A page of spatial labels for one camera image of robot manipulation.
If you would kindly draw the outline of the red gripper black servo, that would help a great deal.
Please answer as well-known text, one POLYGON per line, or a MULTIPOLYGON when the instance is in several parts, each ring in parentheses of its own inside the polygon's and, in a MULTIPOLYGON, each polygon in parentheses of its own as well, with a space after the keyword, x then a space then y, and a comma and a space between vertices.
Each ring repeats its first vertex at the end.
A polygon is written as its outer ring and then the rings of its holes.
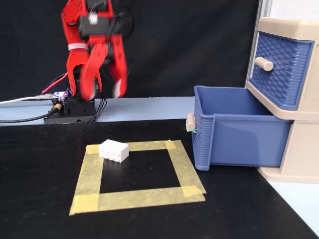
POLYGON ((118 16, 109 18, 91 11, 78 17, 78 49, 91 50, 80 72, 79 91, 83 100, 91 100, 97 91, 102 91, 99 69, 109 49, 113 50, 113 61, 109 65, 115 81, 113 97, 117 99, 125 94, 128 69, 120 34, 122 27, 118 16))

